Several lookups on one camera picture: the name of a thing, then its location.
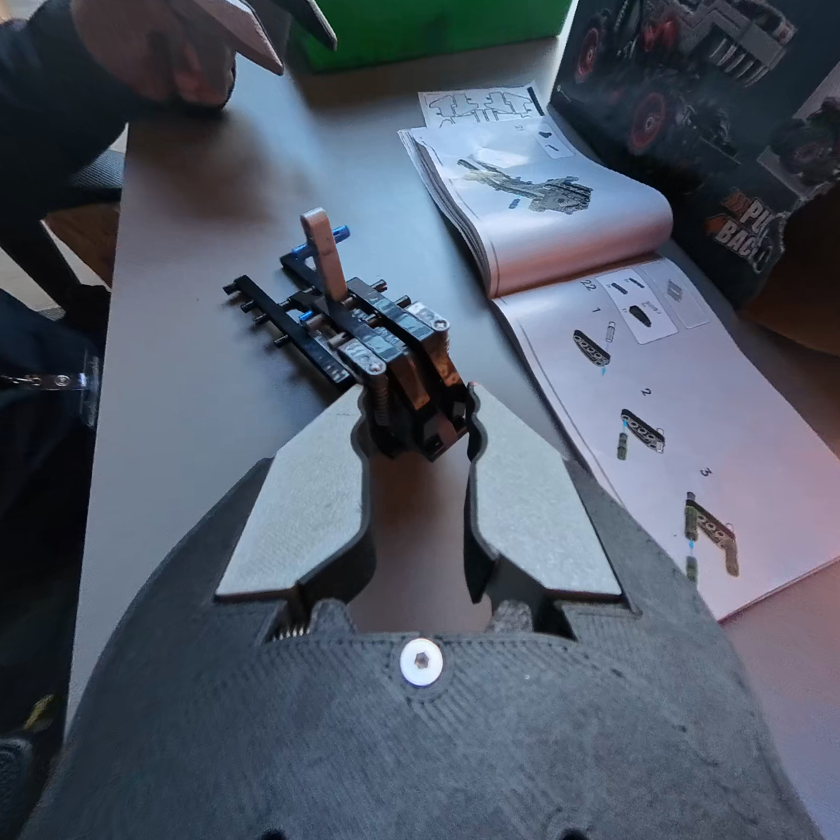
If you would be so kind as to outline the black monster truck lego box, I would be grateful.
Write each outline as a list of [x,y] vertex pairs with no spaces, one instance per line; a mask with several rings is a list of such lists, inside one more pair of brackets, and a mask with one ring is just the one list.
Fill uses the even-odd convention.
[[838,185],[838,61],[838,1],[581,1],[551,105],[740,308]]

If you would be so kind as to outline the clear badge holder clip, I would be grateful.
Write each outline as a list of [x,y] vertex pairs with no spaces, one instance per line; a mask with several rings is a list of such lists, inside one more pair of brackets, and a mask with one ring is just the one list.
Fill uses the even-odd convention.
[[89,428],[98,424],[102,383],[102,359],[85,353],[81,371],[74,373],[1,374],[1,393],[21,394],[70,394],[80,420]]

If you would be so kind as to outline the person's dark clothing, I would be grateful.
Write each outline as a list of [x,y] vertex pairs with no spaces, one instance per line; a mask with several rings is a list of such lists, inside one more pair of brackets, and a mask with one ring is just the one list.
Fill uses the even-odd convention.
[[[87,336],[2,291],[1,374],[81,371]],[[15,838],[63,740],[96,429],[70,394],[1,393],[1,831]]]

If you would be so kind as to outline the person's left hand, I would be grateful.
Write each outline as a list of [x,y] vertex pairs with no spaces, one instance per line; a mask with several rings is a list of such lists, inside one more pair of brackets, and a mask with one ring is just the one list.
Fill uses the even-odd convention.
[[193,2],[73,1],[70,11],[97,63],[142,97],[208,109],[227,103],[235,46]]

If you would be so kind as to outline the white sticker sheet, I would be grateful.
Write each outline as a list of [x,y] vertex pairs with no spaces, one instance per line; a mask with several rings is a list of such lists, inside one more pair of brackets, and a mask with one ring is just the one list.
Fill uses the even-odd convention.
[[544,115],[532,85],[420,91],[417,97],[425,125],[432,129],[536,119]]

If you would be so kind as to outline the black grey lego chassis assembly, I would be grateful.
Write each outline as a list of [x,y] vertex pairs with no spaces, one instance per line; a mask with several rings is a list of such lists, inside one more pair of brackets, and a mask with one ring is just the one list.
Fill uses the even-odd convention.
[[341,393],[362,386],[373,443],[384,455],[409,451],[435,462],[466,435],[469,413],[467,385],[449,355],[449,321],[420,301],[387,297],[382,280],[348,279],[339,244],[350,230],[333,227],[324,209],[300,220],[303,244],[280,258],[297,282],[294,293],[276,301],[246,275],[224,293]]

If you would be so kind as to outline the person's left forearm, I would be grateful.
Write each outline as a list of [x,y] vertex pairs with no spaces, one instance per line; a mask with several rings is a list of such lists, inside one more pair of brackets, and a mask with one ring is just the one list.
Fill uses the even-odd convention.
[[1,27],[2,224],[39,220],[80,169],[158,105],[101,68],[69,1]]

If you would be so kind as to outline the open lego instruction booklet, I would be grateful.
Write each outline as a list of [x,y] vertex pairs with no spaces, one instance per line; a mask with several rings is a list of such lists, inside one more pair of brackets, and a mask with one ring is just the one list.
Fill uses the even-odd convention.
[[716,618],[838,561],[838,459],[659,254],[660,192],[549,119],[399,136],[574,447]]

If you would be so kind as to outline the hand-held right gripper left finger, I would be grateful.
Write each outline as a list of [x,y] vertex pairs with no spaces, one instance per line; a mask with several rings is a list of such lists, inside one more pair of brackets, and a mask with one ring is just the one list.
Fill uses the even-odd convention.
[[276,453],[216,589],[221,601],[352,601],[371,581],[371,469],[363,388]]

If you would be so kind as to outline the green plastic bin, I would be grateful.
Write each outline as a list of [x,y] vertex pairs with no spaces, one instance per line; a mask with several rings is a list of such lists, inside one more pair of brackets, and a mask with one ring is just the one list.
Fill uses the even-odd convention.
[[293,23],[289,48],[313,72],[350,70],[558,35],[571,1],[324,1],[329,50]]

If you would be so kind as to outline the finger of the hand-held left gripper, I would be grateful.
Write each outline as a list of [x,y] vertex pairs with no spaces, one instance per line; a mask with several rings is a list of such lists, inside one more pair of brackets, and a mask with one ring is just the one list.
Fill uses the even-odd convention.
[[316,1],[275,1],[302,28],[330,51],[338,48],[338,38]]
[[275,75],[284,73],[284,63],[277,47],[259,20],[255,10],[240,1],[167,1],[165,5],[182,22],[185,32],[180,51],[185,66],[204,70],[195,46],[203,34],[215,34],[232,46],[234,53]]

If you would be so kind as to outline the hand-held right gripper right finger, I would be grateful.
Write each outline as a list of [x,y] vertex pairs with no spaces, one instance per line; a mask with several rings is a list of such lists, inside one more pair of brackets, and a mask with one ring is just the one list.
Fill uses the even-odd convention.
[[472,602],[620,602],[623,590],[562,455],[468,385],[464,569]]

